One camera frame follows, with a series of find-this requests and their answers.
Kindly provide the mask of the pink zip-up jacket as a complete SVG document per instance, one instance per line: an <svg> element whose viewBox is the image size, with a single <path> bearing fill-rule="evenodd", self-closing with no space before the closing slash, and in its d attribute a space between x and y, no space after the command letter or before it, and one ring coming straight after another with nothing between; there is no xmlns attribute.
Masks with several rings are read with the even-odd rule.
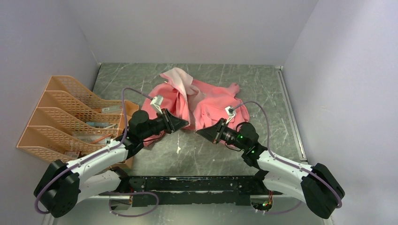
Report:
<svg viewBox="0 0 398 225"><path fill-rule="evenodd" d="M173 68L160 74L166 81L153 88L149 96L162 96L162 108L174 116L189 122L186 130L197 131L214 125L221 118L228 118L226 107L242 103L237 98L240 86L214 86L194 79L180 68Z"/></svg>

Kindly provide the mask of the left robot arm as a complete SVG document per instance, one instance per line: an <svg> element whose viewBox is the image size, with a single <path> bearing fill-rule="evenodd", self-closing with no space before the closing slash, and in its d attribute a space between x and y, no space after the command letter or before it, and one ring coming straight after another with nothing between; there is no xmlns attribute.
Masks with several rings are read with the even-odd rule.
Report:
<svg viewBox="0 0 398 225"><path fill-rule="evenodd" d="M102 170L135 156L143 149L145 139L162 132L174 133L188 124L167 109L161 109L154 119L146 111L134 112L123 134L110 144L72 161L51 162L34 190L35 211L59 218L91 196L113 191L118 195L127 193L127 175L118 168Z"/></svg>

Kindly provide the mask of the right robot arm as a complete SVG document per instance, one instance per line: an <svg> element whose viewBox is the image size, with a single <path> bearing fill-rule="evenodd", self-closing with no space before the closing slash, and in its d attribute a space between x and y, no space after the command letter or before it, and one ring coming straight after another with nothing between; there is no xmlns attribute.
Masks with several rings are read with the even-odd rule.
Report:
<svg viewBox="0 0 398 225"><path fill-rule="evenodd" d="M345 192L327 166L298 163L273 153L259 143L259 135L251 123L244 122L238 129L232 129L225 119L220 119L196 133L214 144L224 142L242 150L241 157L248 166L265 172L253 182L258 194L268 190L287 194L323 219L342 207Z"/></svg>

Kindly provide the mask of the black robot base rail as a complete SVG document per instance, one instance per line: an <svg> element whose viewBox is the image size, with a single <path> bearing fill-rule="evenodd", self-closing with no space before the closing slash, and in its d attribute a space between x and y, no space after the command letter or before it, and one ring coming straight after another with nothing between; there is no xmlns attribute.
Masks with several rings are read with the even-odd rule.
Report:
<svg viewBox="0 0 398 225"><path fill-rule="evenodd" d="M269 191L258 176L129 176L112 194L136 193L133 207L152 205L224 204L252 206L268 199Z"/></svg>

